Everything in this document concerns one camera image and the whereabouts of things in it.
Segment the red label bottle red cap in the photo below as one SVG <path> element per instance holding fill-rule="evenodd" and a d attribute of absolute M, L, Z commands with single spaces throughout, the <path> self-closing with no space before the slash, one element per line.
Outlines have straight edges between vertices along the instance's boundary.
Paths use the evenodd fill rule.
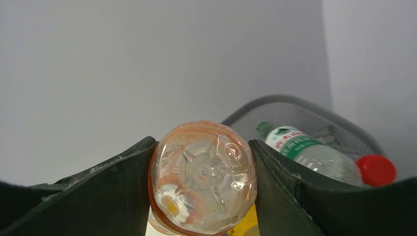
<path fill-rule="evenodd" d="M 356 161 L 363 183 L 372 187 L 381 187 L 393 183 L 396 179 L 396 168 L 386 157 L 370 154 Z"/>

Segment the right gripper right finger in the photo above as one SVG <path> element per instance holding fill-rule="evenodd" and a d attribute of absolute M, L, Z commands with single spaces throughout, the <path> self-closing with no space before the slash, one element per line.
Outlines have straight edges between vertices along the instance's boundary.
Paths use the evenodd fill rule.
<path fill-rule="evenodd" d="M 256 212 L 263 236 L 414 236 L 417 179 L 361 188 L 296 163 L 259 140 Z"/>

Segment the orange drink bottle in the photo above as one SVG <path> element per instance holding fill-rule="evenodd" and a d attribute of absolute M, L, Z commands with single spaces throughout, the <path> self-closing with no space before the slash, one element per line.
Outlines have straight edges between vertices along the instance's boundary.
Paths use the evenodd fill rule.
<path fill-rule="evenodd" d="M 226 233 L 244 218 L 257 197 L 251 148 L 220 123 L 183 123 L 157 144 L 149 165 L 148 192 L 148 221 L 160 233 Z"/>

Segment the clear bottle green label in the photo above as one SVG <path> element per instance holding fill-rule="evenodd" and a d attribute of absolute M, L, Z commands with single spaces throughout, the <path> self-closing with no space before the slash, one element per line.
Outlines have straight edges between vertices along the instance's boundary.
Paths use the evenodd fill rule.
<path fill-rule="evenodd" d="M 331 129 L 327 126 L 310 136 L 284 123 L 261 122 L 256 127 L 264 142 L 285 157 L 337 181 L 369 188 L 355 163 L 362 153 L 343 148 Z"/>

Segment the yellow juice bottle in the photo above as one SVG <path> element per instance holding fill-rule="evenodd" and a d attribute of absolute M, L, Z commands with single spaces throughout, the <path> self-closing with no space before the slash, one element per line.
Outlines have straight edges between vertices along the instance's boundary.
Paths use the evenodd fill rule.
<path fill-rule="evenodd" d="M 253 204 L 244 218 L 230 229 L 229 236 L 260 236 L 256 207 Z"/>

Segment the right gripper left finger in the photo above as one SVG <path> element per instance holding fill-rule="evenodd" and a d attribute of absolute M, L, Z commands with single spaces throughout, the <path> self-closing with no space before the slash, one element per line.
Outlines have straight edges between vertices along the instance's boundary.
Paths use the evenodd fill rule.
<path fill-rule="evenodd" d="M 126 151 L 53 184 L 0 184 L 3 236 L 143 236 L 148 171 L 157 141 Z"/>

